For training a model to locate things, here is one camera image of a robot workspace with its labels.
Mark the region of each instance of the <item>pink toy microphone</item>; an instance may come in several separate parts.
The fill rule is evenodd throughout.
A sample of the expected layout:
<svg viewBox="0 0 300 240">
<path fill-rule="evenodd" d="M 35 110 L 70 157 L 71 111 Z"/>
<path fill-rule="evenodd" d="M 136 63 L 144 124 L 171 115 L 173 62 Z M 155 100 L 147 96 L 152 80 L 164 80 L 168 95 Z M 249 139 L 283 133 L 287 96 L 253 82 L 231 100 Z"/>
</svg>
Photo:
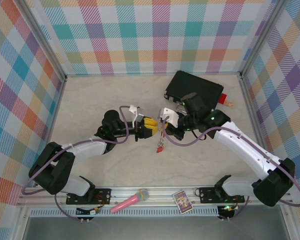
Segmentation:
<svg viewBox="0 0 300 240">
<path fill-rule="evenodd" d="M 110 212 L 112 214 L 129 207 L 132 204 L 135 204 L 137 202 L 143 202 L 149 198 L 149 193 L 147 189 L 140 189 L 135 195 L 129 197 L 127 200 L 123 201 L 122 203 L 118 204 L 117 206 L 114 206 L 110 209 Z"/>
</svg>

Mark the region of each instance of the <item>card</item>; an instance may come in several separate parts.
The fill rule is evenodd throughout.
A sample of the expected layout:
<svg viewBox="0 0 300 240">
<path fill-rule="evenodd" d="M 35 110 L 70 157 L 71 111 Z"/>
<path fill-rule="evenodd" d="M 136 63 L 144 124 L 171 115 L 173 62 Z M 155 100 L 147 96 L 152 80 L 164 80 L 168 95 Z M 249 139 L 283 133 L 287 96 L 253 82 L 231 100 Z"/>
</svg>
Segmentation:
<svg viewBox="0 0 300 240">
<path fill-rule="evenodd" d="M 185 214 L 186 212 L 189 212 L 192 209 L 194 209 L 185 191 L 179 191 L 175 193 L 172 197 L 176 205 L 178 206 L 181 214 Z"/>
</svg>

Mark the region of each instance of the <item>keychain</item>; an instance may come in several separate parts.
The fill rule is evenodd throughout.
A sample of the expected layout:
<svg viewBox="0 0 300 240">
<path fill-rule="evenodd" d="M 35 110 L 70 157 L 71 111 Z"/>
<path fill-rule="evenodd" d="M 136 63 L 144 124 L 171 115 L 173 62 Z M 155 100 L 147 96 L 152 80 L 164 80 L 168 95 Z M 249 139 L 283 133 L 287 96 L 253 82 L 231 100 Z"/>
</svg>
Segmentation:
<svg viewBox="0 0 300 240">
<path fill-rule="evenodd" d="M 160 140 L 158 142 L 158 148 L 156 149 L 156 153 L 161 153 L 164 150 L 164 137 L 165 134 L 163 133 L 163 131 L 161 131 L 161 136 L 160 136 Z"/>
</svg>

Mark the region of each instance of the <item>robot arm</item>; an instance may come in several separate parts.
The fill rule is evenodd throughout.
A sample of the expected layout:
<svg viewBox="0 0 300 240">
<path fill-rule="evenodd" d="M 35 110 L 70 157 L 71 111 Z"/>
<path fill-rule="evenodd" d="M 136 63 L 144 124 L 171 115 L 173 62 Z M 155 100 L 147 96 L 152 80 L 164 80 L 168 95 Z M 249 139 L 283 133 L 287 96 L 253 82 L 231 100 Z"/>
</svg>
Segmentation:
<svg viewBox="0 0 300 240">
<path fill-rule="evenodd" d="M 168 135 L 181 141 L 186 131 L 199 130 L 207 133 L 228 146 L 239 155 L 255 172 L 253 177 L 234 177 L 226 175 L 215 185 L 215 194 L 222 200 L 224 196 L 253 196 L 262 203 L 273 207 L 293 186 L 293 182 L 269 159 L 280 165 L 292 177 L 295 164 L 289 158 L 281 160 L 269 153 L 246 136 L 231 119 L 220 110 L 211 110 L 196 93 L 190 93 L 181 99 L 187 115 L 162 108 L 159 113 L 161 121 L 166 120 L 165 129 Z"/>
<path fill-rule="evenodd" d="M 153 136 L 158 130 L 158 123 L 149 117 L 144 116 L 144 111 L 139 107 L 130 106 L 133 121 L 127 122 L 128 134 L 134 135 L 135 141 L 146 139 Z M 126 137 L 127 129 L 124 122 L 120 119 L 116 110 L 109 110 L 104 114 L 101 126 L 97 133 L 80 145 L 72 144 L 59 145 L 56 142 L 48 143 L 32 168 L 29 171 L 31 178 L 38 172 L 52 157 L 60 154 L 50 163 L 38 176 L 34 178 L 41 187 L 47 192 L 55 195 L 59 192 L 85 196 L 87 202 L 91 198 L 90 192 L 94 191 L 95 186 L 92 182 L 80 176 L 70 175 L 72 166 L 92 156 L 98 156 L 110 152 L 117 142 L 117 138 Z M 96 140 L 107 140 L 114 143 L 106 143 Z"/>
</svg>

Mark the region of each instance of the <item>black box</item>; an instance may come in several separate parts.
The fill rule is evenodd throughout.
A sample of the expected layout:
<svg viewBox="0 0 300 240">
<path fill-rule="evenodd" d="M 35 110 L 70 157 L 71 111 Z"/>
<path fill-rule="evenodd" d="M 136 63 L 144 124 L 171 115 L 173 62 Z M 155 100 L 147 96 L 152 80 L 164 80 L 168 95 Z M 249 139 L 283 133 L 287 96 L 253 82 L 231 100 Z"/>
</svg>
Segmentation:
<svg viewBox="0 0 300 240">
<path fill-rule="evenodd" d="M 224 87 L 184 71 L 177 71 L 164 92 L 164 98 L 181 103 L 181 98 L 190 93 L 199 94 L 204 104 L 215 109 Z"/>
</svg>

